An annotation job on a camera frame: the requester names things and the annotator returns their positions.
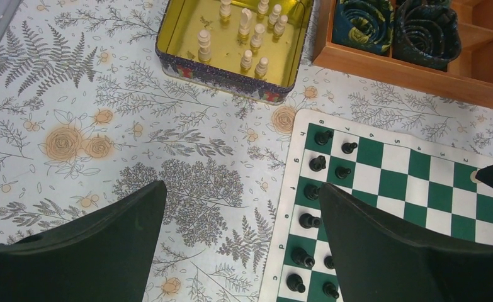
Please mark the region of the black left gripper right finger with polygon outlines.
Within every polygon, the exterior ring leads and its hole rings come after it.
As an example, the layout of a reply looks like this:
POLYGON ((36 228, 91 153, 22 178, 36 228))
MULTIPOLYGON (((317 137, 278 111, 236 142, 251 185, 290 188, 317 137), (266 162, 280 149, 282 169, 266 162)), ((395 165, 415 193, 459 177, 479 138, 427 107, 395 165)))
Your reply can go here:
POLYGON ((333 184, 319 203, 345 301, 493 301, 493 245, 428 230, 333 184))

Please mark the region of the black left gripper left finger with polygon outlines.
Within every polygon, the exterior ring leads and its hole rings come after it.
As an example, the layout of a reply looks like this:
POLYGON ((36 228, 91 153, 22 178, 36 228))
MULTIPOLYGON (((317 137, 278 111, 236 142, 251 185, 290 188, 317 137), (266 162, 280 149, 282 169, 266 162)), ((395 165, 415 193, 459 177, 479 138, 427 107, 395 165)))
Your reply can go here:
POLYGON ((0 301, 142 301, 167 188, 154 181, 109 206, 0 244, 0 301))

